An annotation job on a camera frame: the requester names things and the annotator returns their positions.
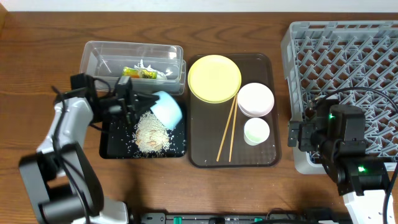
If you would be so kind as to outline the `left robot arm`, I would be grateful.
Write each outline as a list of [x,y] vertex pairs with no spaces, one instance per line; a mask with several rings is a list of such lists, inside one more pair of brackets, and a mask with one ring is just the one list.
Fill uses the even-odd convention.
[[80,73],[71,90],[57,88],[55,116],[36,152],[19,161],[19,172],[39,223],[129,223],[124,202],[104,196],[100,181],[83,152],[86,132],[96,123],[120,119],[134,125],[159,100],[133,90],[130,77],[98,96],[97,78]]

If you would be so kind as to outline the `white green cup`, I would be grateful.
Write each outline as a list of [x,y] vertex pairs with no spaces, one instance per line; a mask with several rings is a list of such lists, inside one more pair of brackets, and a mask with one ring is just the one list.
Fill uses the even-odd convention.
[[244,140],[250,146],[256,146],[268,139],[270,127],[261,118],[251,118],[244,125]]

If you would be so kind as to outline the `pink shallow bowl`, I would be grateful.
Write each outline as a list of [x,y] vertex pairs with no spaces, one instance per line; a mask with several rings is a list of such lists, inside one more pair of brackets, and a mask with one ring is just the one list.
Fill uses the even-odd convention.
[[250,118],[259,118],[269,114],[275,103],[271,89],[261,83],[248,83],[238,92],[239,109]]

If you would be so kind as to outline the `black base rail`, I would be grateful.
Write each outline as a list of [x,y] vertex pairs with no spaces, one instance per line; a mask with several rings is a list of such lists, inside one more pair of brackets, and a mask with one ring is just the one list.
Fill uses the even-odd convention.
[[145,213],[141,216],[126,214],[120,219],[105,215],[91,218],[91,223],[140,223],[140,224],[243,224],[243,223],[351,223],[348,215],[335,213],[329,208],[310,208],[303,213],[275,208],[260,215],[221,214],[166,214]]

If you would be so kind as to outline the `yellow green snack wrapper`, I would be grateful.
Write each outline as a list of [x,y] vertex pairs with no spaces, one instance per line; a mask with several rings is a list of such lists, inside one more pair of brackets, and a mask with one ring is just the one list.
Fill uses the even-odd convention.
[[131,78],[139,78],[139,79],[156,79],[157,72],[150,71],[144,68],[124,67],[122,71],[122,76],[128,76]]

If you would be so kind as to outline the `light blue bowl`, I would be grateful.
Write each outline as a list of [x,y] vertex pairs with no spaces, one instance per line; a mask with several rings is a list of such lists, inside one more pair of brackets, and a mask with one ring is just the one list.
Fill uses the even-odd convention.
[[167,129],[173,130],[183,118],[182,110],[167,92],[158,91],[154,95],[159,99],[150,107],[150,110]]

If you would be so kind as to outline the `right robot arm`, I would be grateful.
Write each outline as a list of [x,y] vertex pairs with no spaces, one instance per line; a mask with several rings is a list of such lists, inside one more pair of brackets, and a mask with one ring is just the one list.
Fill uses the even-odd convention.
[[365,112],[326,100],[309,121],[290,121],[289,146],[317,151],[353,223],[395,223],[392,188],[384,162],[365,153]]

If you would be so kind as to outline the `right wooden chopstick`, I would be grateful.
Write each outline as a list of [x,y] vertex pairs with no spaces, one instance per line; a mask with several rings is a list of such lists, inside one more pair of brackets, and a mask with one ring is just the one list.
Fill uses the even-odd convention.
[[233,98],[233,104],[231,106],[231,116],[232,119],[232,128],[231,128],[231,140],[229,145],[229,162],[232,160],[232,153],[233,153],[233,144],[234,144],[234,134],[235,134],[235,127],[236,127],[236,116],[237,116],[237,95]]

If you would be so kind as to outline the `clear plastic waste bin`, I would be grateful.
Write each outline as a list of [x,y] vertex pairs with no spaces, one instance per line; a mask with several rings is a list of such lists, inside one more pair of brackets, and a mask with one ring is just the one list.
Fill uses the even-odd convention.
[[162,72],[169,69],[173,74],[167,80],[133,78],[134,90],[182,95],[185,90],[186,62],[183,60],[183,49],[178,45],[89,41],[83,51],[80,72],[106,81],[105,84],[97,82],[96,89],[107,91],[108,86],[114,88],[124,67],[133,68],[141,59],[145,67],[151,65]]

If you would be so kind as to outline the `grey dishwasher rack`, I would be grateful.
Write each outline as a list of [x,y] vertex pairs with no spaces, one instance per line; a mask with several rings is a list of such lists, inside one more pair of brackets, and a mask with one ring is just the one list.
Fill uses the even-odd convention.
[[292,120],[310,120],[310,102],[333,91],[362,108],[366,153],[388,171],[397,162],[397,21],[299,21],[281,42]]

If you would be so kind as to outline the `brown serving tray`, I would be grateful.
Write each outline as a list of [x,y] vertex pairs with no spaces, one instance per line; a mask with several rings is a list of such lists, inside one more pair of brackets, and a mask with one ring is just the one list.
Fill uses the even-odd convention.
[[190,139],[188,140],[190,162],[198,168],[270,167],[276,165],[281,158],[279,118],[276,106],[269,114],[262,117],[270,126],[270,136],[256,146],[250,146],[244,141],[244,125],[249,117],[238,110],[232,160],[229,162],[232,128],[232,121],[230,121],[220,160],[216,161],[232,102],[229,100],[218,104],[205,103],[193,93],[190,94]]

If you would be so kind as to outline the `rice food waste pile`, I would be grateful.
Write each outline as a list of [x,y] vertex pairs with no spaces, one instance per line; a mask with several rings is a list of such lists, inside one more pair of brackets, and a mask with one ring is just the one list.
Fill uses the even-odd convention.
[[182,157],[187,151],[183,120],[168,129],[148,111],[127,133],[126,152],[134,159]]

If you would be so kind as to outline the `white plastic bag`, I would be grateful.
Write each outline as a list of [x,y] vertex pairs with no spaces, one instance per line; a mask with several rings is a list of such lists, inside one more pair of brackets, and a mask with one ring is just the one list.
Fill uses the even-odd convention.
[[134,65],[133,68],[144,68],[150,71],[155,71],[157,72],[157,78],[156,80],[167,80],[168,77],[173,74],[173,72],[169,69],[167,69],[165,72],[162,72],[160,70],[156,70],[154,68],[151,67],[151,65],[148,65],[147,67],[144,66],[144,61],[143,59],[140,60],[140,62],[137,65]]

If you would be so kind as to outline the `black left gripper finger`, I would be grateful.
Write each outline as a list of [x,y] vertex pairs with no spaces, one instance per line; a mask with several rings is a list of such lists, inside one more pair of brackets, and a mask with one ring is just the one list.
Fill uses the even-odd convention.
[[134,105],[133,106],[133,112],[134,112],[134,120],[139,121],[140,117],[146,113],[147,111],[150,111],[150,108],[153,107],[154,104],[148,104],[148,105]]
[[147,93],[135,93],[134,97],[136,106],[153,106],[160,99],[158,95]]

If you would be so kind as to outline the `black waste tray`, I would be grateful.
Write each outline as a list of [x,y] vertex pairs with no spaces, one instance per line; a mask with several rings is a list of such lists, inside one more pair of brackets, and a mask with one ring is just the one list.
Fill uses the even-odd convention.
[[126,126],[124,121],[113,118],[102,125],[104,132],[101,133],[99,154],[103,159],[140,159],[140,158],[163,158],[182,157],[187,151],[187,105],[181,99],[177,103],[182,110],[183,118],[176,127],[169,131],[170,146],[157,152],[142,152],[134,142],[133,134],[136,129]]

